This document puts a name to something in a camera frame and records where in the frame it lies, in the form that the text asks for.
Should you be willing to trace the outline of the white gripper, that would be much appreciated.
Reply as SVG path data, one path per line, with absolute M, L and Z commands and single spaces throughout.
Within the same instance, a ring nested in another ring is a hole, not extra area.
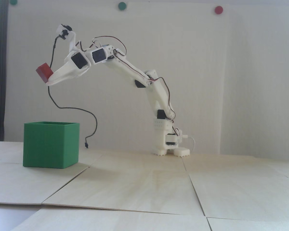
M 79 48 L 72 49 L 64 59 L 64 65 L 48 79 L 47 85 L 55 85 L 64 80 L 82 76 L 92 66 L 85 52 Z

